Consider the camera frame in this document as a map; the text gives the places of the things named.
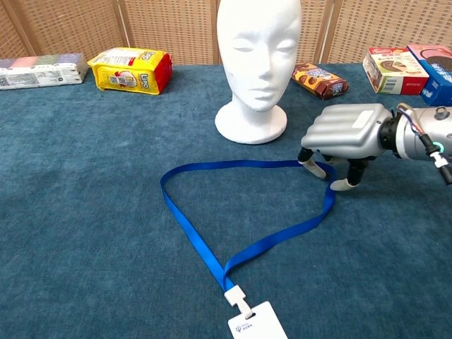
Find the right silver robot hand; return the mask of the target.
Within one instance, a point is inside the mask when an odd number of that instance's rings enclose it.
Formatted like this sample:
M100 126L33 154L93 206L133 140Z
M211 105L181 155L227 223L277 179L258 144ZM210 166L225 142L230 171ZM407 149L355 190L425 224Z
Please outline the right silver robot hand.
M391 113L380 103L327 106L302 137L298 163L323 179L326 172L315 163L315 153L321 154L327 161L345 159L349 163L347 176L334 181L331 189L353 189L360 184L368 162L386 151L379 132L383 123L391 117Z

